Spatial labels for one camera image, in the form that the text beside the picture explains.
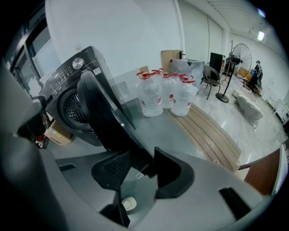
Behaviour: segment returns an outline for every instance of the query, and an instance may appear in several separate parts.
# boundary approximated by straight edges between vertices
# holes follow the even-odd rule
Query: plastic water bottle
[[[172,107],[172,98],[173,98],[173,88],[175,86],[175,80],[169,77],[168,72],[163,73],[163,79],[161,82],[162,85],[162,102],[163,108]]]
[[[198,88],[192,85],[195,82],[193,77],[179,75],[180,80],[176,82],[173,91],[172,113],[177,116],[186,116],[191,107],[193,96],[196,95]]]
[[[172,74],[172,79],[175,80],[176,82],[177,82],[178,80],[180,80],[180,78],[177,76],[177,73],[176,73],[176,72],[174,72],[174,73]]]
[[[154,80],[157,84],[161,85],[162,78],[163,78],[163,68],[159,68],[158,70],[152,70],[155,72]]]
[[[162,114],[162,88],[152,78],[155,73],[139,72],[136,75],[140,78],[137,92],[144,116],[154,117]]]

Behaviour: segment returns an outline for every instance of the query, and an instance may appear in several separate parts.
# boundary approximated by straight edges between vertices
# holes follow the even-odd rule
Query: white wall
[[[206,61],[209,49],[207,16],[185,1],[179,1],[185,34],[186,58]]]
[[[184,28],[186,58],[208,62],[211,52],[223,54],[222,28],[192,4],[182,0],[178,2]]]
[[[263,90],[270,88],[277,97],[284,100],[289,89],[289,67],[287,62],[275,51],[260,42],[236,34],[231,34],[231,39],[233,39],[233,47],[239,43],[244,43],[249,47],[252,55],[251,68],[256,66],[257,60],[261,62]]]
[[[222,52],[220,54],[228,56],[229,51],[227,45],[230,43],[229,34],[231,28],[227,21],[218,13],[218,11],[206,0],[185,0],[186,2],[192,4],[197,9],[201,10],[212,18],[222,29],[223,29],[223,42],[222,42]]]
[[[174,0],[46,0],[56,52],[65,62],[76,49],[95,46],[113,76],[161,67],[162,50],[182,49]]]
[[[223,53],[223,30],[222,28],[215,23],[212,19],[209,18],[209,29],[210,29],[210,49],[209,49],[209,60],[211,52],[228,55]]]

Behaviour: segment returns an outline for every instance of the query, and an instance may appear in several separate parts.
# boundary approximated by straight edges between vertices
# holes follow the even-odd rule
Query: window
[[[50,38],[42,6],[23,23],[5,54],[15,79],[31,96],[39,94],[51,74],[61,65]]]

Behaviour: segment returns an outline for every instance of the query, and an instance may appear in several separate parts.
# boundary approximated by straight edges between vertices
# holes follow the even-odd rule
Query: control panel
[[[40,94],[46,99],[56,99],[72,83],[80,79],[86,70],[95,70],[99,63],[92,47],[87,47],[63,63],[46,81]]]

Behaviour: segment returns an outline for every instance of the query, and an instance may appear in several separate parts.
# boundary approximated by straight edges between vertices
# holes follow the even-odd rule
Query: person
[[[256,67],[251,70],[254,72],[254,74],[251,78],[251,81],[250,81],[248,87],[252,90],[254,88],[261,90],[261,80],[263,78],[263,70],[261,67],[261,62],[258,60],[256,63],[257,63]]]

